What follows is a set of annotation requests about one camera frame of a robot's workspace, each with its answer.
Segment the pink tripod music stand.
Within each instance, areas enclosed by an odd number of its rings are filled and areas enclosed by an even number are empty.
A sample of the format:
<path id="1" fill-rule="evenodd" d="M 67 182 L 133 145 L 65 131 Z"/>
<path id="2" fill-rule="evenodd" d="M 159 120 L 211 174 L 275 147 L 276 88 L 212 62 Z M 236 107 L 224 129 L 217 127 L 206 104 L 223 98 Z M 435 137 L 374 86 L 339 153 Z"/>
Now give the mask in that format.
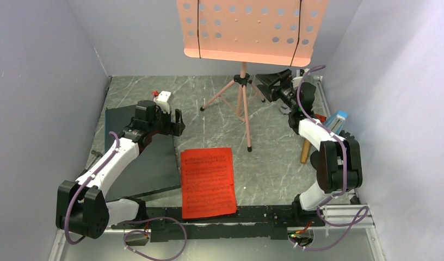
<path id="1" fill-rule="evenodd" d="M 327 0 L 177 1 L 184 54 L 241 63 L 236 116 L 248 123 L 248 63 L 306 67 Z"/>

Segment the red sheet music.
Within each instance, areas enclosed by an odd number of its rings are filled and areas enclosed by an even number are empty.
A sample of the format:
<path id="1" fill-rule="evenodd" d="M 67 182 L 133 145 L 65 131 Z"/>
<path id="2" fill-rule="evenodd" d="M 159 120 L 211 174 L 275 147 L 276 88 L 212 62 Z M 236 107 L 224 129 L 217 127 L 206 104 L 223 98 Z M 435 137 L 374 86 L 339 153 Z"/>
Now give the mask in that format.
<path id="1" fill-rule="evenodd" d="M 181 153 L 182 218 L 202 219 L 237 211 L 235 185 L 226 174 L 222 147 Z"/>
<path id="2" fill-rule="evenodd" d="M 227 179 L 231 182 L 230 184 L 234 186 L 234 171 L 233 171 L 233 156 L 232 156 L 232 149 L 229 147 L 223 147 L 222 148 L 224 155 L 226 155 L 226 174 Z"/>

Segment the gold microphone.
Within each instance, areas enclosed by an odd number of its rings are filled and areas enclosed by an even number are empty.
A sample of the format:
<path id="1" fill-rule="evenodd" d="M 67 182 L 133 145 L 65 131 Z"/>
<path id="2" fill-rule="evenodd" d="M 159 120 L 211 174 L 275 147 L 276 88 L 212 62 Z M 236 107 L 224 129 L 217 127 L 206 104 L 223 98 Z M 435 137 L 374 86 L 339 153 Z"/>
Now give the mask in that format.
<path id="1" fill-rule="evenodd" d="M 301 149 L 301 154 L 300 154 L 300 163 L 301 164 L 307 163 L 307 160 L 309 158 L 310 149 L 311 149 L 311 143 L 307 139 L 304 139 L 302 149 Z"/>

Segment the blue metronome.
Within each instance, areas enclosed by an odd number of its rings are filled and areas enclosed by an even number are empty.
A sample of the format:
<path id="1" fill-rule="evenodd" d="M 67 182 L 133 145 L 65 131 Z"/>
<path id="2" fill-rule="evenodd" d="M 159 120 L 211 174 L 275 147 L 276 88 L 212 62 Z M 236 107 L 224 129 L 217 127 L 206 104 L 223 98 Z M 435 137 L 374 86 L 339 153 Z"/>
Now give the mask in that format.
<path id="1" fill-rule="evenodd" d="M 346 112 L 337 111 L 331 116 L 327 117 L 323 125 L 333 133 L 339 134 L 343 129 L 347 117 L 348 114 Z"/>

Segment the black microphone desk stand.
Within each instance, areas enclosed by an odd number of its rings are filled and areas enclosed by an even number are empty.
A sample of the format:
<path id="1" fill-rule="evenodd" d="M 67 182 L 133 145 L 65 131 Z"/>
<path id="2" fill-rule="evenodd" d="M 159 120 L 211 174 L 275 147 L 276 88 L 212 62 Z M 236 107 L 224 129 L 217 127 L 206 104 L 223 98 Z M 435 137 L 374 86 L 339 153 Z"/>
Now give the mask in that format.
<path id="1" fill-rule="evenodd" d="M 345 139 L 355 139 L 354 135 L 352 135 L 350 132 L 346 132 L 345 130 L 341 130 L 339 132 L 339 136 Z M 315 170 L 318 170 L 318 161 L 319 161 L 319 151 L 316 150 L 310 155 L 310 162 Z"/>

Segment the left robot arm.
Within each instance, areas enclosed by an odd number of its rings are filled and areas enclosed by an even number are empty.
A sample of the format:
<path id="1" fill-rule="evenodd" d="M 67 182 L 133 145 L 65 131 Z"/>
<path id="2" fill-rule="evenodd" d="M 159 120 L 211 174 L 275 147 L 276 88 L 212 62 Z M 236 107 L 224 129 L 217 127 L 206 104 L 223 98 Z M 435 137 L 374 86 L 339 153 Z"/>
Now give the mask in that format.
<path id="1" fill-rule="evenodd" d="M 109 133 L 115 141 L 94 167 L 58 187 L 55 224 L 66 241 L 75 245 L 85 238 L 97 239 L 107 227 L 121 222 L 143 227 L 148 220 L 145 201 L 123 197 L 107 202 L 105 195 L 154 135 L 181 136 L 185 128 L 181 110 L 172 113 L 170 102 L 139 101 L 129 124 L 120 133 Z"/>

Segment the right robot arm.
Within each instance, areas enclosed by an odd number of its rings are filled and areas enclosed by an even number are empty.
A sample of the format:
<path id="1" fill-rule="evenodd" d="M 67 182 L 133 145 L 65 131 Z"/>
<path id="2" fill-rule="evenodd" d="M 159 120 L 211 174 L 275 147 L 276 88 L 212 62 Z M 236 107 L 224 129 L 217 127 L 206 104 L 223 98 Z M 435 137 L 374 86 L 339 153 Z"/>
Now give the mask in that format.
<path id="1" fill-rule="evenodd" d="M 312 210 L 327 198 L 362 185 L 360 145 L 354 138 L 331 131 L 316 117 L 313 112 L 316 87 L 312 83 L 302 80 L 295 89 L 289 69 L 257 74 L 256 78 L 260 81 L 258 89 L 268 101 L 282 100 L 288 106 L 289 126 L 318 151 L 316 181 L 299 195 L 299 206 L 291 211 L 292 221 L 303 226 L 312 219 Z"/>

